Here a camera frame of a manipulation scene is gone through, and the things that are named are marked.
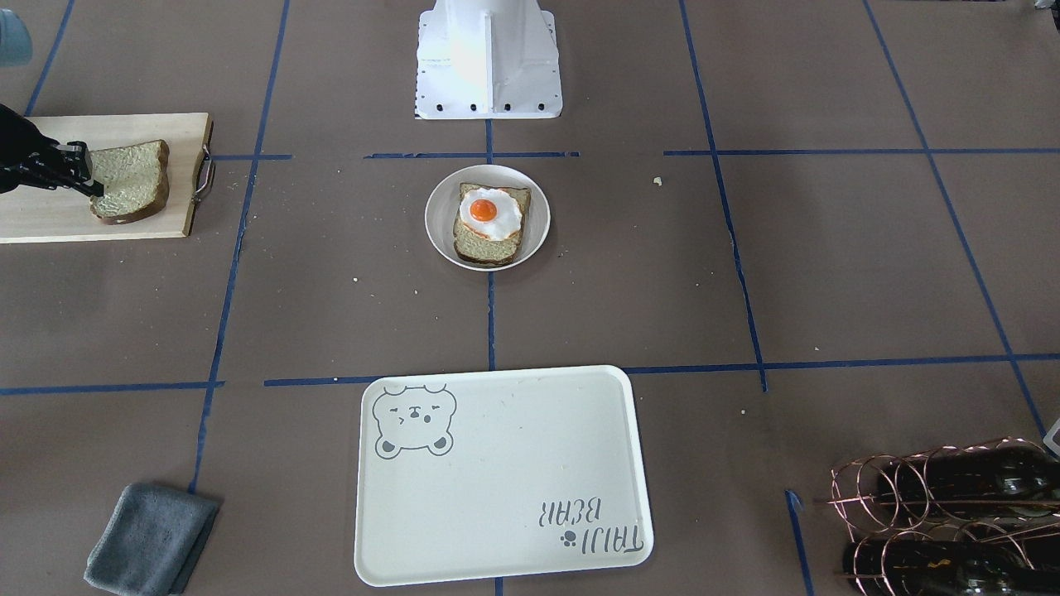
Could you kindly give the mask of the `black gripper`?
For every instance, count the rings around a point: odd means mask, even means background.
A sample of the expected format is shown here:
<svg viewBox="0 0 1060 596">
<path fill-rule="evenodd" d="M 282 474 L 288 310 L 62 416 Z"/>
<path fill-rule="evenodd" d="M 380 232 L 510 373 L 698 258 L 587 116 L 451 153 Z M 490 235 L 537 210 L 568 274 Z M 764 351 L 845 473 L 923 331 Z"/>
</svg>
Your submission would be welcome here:
<svg viewBox="0 0 1060 596">
<path fill-rule="evenodd" d="M 69 172 L 61 172 L 63 166 Z M 83 141 L 58 144 L 37 125 L 7 106 L 1 106 L 1 192 L 20 185 L 59 188 L 88 197 L 103 197 L 104 186 L 92 180 L 90 151 Z"/>
</svg>

